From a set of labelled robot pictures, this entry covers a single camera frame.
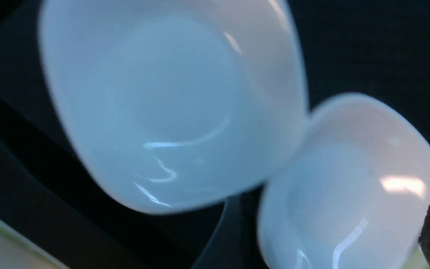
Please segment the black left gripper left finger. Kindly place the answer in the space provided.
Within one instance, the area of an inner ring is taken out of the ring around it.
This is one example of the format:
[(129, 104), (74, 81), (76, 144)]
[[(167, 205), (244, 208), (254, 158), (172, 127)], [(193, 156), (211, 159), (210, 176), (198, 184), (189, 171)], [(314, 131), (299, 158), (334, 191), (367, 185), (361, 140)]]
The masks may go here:
[(239, 196), (231, 196), (225, 200), (220, 219), (191, 268), (241, 268), (241, 203)]

